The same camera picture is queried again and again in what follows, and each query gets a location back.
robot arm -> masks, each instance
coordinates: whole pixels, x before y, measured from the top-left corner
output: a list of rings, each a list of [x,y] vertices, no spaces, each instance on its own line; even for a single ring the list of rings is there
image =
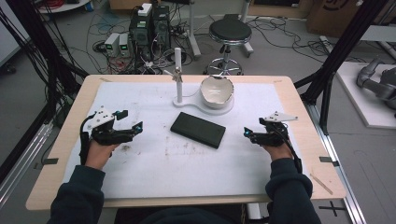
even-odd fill
[[[375,58],[363,67],[358,74],[356,84],[361,88],[372,91],[381,100],[391,101],[396,98],[396,68],[384,71],[379,83],[370,79],[380,63],[383,62]]]

sleeve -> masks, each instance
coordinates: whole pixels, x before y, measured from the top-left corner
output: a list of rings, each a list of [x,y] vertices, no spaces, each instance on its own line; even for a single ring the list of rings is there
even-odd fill
[[[271,180],[265,186],[273,200],[270,223],[321,223],[313,204],[312,182],[297,173],[292,159],[271,163]]]
[[[48,223],[97,223],[104,203],[104,178],[100,170],[76,166],[70,181],[59,187]]]

white paper sheet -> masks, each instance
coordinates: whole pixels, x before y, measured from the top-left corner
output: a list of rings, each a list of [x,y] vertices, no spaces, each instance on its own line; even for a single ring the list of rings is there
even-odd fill
[[[183,95],[198,88],[199,84],[184,83]],[[176,83],[106,82],[100,86],[89,115],[101,105],[110,112],[129,110],[127,118],[115,121],[115,130],[130,129],[143,121],[143,132],[116,148],[104,168],[106,198],[265,194],[271,159],[243,132],[248,127],[263,133],[259,118],[283,112],[274,85],[234,84],[233,109],[222,116],[210,116],[194,107],[176,108],[172,104],[176,94]],[[214,149],[172,133],[170,127],[180,111],[225,126],[220,147]],[[301,156],[292,133],[290,139]],[[79,164],[79,151],[77,140],[64,182]]]

phone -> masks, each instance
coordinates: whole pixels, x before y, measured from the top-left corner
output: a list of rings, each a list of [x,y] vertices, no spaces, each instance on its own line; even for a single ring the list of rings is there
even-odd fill
[[[180,112],[171,127],[171,132],[213,148],[219,148],[225,127],[193,115]]]

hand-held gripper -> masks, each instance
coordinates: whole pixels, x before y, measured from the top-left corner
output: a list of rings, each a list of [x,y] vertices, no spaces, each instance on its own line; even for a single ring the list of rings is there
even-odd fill
[[[136,135],[143,132],[143,121],[134,125],[132,129],[114,130],[114,120],[120,120],[126,117],[128,117],[128,110],[109,113],[102,106],[99,111],[84,119],[79,130],[79,137],[81,141],[81,151],[79,152],[79,157],[81,165],[84,165],[87,161],[91,138],[102,146],[111,146],[131,142],[134,140]],[[91,138],[88,132],[83,132],[84,125],[89,119],[92,119],[91,124],[88,125],[88,129],[92,129]]]
[[[279,147],[285,143],[293,155],[297,172],[301,174],[303,172],[303,164],[291,145],[287,125],[282,123],[282,121],[295,119],[297,119],[297,117],[275,112],[275,114],[268,118],[259,118],[260,124],[265,126],[266,133],[254,133],[245,127],[244,136],[250,139],[251,143],[260,146]]]

